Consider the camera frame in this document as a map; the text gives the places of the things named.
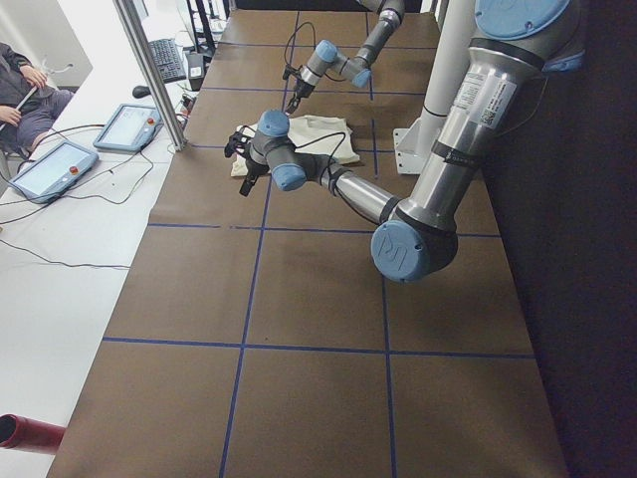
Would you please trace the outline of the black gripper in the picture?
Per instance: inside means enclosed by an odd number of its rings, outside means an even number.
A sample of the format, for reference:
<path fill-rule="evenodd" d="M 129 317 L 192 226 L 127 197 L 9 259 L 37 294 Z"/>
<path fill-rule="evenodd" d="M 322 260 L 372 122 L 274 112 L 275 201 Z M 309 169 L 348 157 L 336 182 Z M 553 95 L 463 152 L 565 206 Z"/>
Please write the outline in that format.
<path fill-rule="evenodd" d="M 301 99 L 308 98 L 317 85 L 316 76 L 296 76 L 296 85 L 294 87 L 293 97 L 288 102 L 285 112 L 294 113 L 300 105 Z"/>
<path fill-rule="evenodd" d="M 244 154 L 247 174 L 240 187 L 241 195 L 249 195 L 258 178 L 270 172 L 270 166 L 265 157 L 253 146 L 249 146 Z"/>

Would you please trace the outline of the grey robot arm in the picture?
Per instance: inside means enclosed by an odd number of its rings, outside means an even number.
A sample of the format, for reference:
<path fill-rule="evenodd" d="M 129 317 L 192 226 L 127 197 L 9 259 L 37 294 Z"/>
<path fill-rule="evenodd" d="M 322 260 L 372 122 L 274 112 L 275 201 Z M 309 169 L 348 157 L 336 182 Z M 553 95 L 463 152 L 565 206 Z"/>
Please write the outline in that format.
<path fill-rule="evenodd" d="M 455 212 L 501 128 L 522 85 L 579 68 L 588 5 L 584 1 L 452 2 L 421 116 L 395 133 L 398 164 L 418 176 L 406 198 L 358 177 L 330 154 L 308 153 L 289 135 L 291 114 L 327 72 L 358 88 L 390 36 L 400 27 L 400 1 L 369 1 L 378 23 L 355 56 L 321 41 L 312 56 L 286 75 L 297 81 L 284 110 L 264 112 L 252 134 L 234 132 L 227 156 L 247 172 L 241 193 L 270 175 L 292 191 L 313 181 L 375 225 L 370 251 L 375 267 L 395 282 L 412 282 L 446 267 L 458 249 Z"/>
<path fill-rule="evenodd" d="M 339 75 L 343 81 L 350 82 L 356 88 L 364 88 L 368 85 L 372 76 L 371 66 L 389 38 L 403 22 L 405 5 L 400 0 L 358 1 L 358 4 L 377 13 L 378 22 L 355 56 L 347 56 L 329 40 L 321 40 L 315 44 L 310 58 L 298 68 L 290 63 L 287 53 L 284 53 L 283 79 L 287 80 L 289 77 L 296 79 L 292 98 L 285 108 L 288 116 L 298 109 L 302 99 L 312 94 L 319 81 L 329 71 Z"/>

